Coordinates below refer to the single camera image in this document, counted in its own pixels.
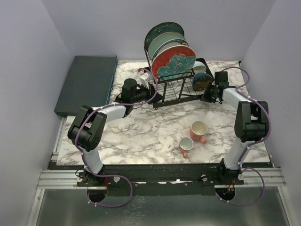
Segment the black wire dish rack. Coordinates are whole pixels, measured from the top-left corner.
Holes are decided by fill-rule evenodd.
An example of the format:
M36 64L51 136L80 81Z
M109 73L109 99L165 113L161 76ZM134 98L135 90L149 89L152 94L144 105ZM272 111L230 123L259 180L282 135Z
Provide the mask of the black wire dish rack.
M147 62L149 69L151 71L152 59L149 58L148 51L144 48L145 55L147 57ZM213 75L203 58L196 58L196 61L202 62L206 66L206 73L212 78ZM152 102L152 106L155 109L164 106L175 105L179 103L189 102L193 100L200 100L203 95L203 91L196 91L192 87L192 81L195 76L193 69L184 73L183 76L170 80L161 80L155 77L157 84L154 87L158 89L158 98Z

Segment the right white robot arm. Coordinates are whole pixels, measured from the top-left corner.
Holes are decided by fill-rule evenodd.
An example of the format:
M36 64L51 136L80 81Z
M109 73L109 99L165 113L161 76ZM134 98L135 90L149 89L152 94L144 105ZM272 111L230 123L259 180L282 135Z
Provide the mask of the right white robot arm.
M237 111L234 123L236 138L229 153L219 163L216 173L217 181L225 185L238 178L251 146L264 142L270 135L268 103L256 101L239 88L231 86L225 70L214 74L214 83L205 90L202 100L209 103L226 102Z

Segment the teal patterned bottom plate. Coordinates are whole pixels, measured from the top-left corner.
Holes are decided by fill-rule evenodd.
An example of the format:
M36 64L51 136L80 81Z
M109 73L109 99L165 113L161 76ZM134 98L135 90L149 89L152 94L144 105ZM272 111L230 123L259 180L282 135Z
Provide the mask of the teal patterned bottom plate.
M160 54L161 52L163 52L164 50L170 48L170 47L174 47L174 46L189 46L187 41L181 40L181 39L172 39L169 41L164 42L162 45L160 45L157 50L154 52L153 56L152 56L152 60L155 59L155 57Z

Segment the orange plate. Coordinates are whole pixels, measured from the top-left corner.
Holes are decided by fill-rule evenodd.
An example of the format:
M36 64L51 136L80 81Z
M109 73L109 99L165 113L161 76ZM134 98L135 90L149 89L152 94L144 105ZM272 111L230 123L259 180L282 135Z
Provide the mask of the orange plate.
M161 49L167 45L167 47L171 47L171 43L175 43L176 45L185 45L188 46L188 43L183 35L178 32L166 32L160 34L156 37L148 47L148 55L150 59L153 59Z

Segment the blue glazed floral plate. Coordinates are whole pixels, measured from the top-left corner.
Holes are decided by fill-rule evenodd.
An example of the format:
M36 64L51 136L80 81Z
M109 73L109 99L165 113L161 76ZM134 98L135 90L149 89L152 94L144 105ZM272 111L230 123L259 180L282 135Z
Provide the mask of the blue glazed floral plate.
M148 51L150 44L156 37L167 32L176 32L181 34L182 36L185 36L184 29L178 23L175 22L160 23L154 26L153 28L151 28L151 30L147 33L144 40L145 50Z

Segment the dark bowl beige inside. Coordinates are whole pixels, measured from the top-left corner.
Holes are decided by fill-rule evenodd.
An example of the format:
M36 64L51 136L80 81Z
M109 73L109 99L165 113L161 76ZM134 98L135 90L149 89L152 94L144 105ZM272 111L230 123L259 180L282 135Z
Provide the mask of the dark bowl beige inside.
M201 91L207 89L213 81L213 78L209 74L197 73L193 78L192 87L196 91Z

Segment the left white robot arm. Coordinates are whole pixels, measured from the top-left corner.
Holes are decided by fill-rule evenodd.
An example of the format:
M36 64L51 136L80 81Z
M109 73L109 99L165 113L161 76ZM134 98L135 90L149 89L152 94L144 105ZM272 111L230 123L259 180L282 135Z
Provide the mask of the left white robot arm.
M97 146L101 141L105 124L127 117L135 106L151 104L158 95L158 81L155 85L139 85L135 79L124 81L121 93L109 105L95 109L83 105L76 115L69 131L68 138L79 150L84 162L84 173L94 186L101 185L104 180L117 175L104 175L101 170L103 162L100 159Z

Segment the plain pink mug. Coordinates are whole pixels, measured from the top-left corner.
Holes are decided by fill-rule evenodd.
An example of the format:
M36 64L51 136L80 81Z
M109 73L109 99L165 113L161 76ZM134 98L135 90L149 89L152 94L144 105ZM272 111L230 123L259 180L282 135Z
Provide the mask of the plain pink mug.
M206 140L206 133L207 133L207 126L202 121L195 121L192 123L190 127L190 138L193 141L200 142L205 144Z

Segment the white bowl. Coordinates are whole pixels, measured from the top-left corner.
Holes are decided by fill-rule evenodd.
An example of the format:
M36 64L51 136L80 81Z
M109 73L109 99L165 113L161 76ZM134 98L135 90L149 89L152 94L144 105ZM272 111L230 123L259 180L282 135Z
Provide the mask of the white bowl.
M198 73L205 73L206 72L206 66L204 63L202 62L199 62L199 61L196 61L194 63L194 66L193 66L193 71L195 74L198 74Z

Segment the red plate teal flower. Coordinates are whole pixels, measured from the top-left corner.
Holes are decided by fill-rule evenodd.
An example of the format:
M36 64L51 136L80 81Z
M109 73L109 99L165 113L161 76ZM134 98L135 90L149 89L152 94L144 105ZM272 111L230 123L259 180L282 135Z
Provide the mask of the red plate teal flower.
M152 61L152 74L161 80L179 78L191 70L196 61L195 51L185 45L169 47Z

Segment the printed salmon coffee mug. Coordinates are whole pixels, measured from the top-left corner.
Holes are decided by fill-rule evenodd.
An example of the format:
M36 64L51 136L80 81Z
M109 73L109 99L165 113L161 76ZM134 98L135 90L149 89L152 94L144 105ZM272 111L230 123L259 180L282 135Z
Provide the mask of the printed salmon coffee mug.
M179 148L182 152L183 158L187 158L187 153L193 148L193 140L190 137L182 137L179 142Z

